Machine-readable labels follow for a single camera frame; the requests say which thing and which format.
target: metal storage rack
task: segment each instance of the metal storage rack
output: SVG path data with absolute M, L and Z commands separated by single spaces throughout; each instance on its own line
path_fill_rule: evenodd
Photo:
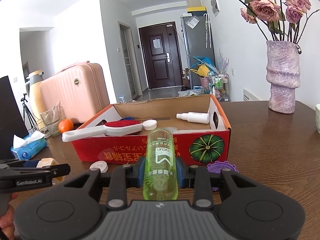
M 208 82 L 209 82 L 209 91 L 210 94 L 214 94 L 213 90 L 219 90 L 220 96 L 217 97 L 219 102 L 229 102 L 230 101 L 230 79 L 227 73 L 215 73 L 210 71 L 208 73 Z

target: red box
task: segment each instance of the red box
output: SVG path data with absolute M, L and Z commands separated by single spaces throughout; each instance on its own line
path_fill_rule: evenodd
M 176 119 L 177 113 L 209 113 L 210 123 L 190 123 Z M 164 98 L 135 103 L 109 105 L 78 129 L 117 121 L 124 117 L 145 121 L 156 119 L 158 128 L 176 127 L 174 133 L 175 155 L 181 156 L 186 165 L 209 164 L 228 158 L 231 136 L 230 123 L 216 98 L 212 95 Z M 147 134 L 90 137 L 73 141 L 72 144 L 84 162 L 106 161 L 111 164 L 134 163 L 146 154 Z

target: green pumpkin illustration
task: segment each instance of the green pumpkin illustration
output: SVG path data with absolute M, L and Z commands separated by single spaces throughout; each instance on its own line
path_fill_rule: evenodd
M 191 158 L 200 163 L 216 161 L 223 153 L 224 141 L 221 137 L 207 134 L 193 141 L 190 146 Z

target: red brush pad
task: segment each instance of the red brush pad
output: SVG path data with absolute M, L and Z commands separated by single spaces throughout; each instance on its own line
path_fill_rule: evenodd
M 141 122 L 135 120 L 119 120 L 114 122 L 106 122 L 104 125 L 108 127 L 126 127 L 130 125 L 139 124 Z

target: pink suitcase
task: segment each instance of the pink suitcase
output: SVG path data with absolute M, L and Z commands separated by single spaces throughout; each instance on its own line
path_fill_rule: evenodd
M 60 100 L 66 118 L 74 123 L 88 121 L 110 104 L 102 67 L 89 61 L 70 65 L 44 80 L 40 91 L 47 110 Z

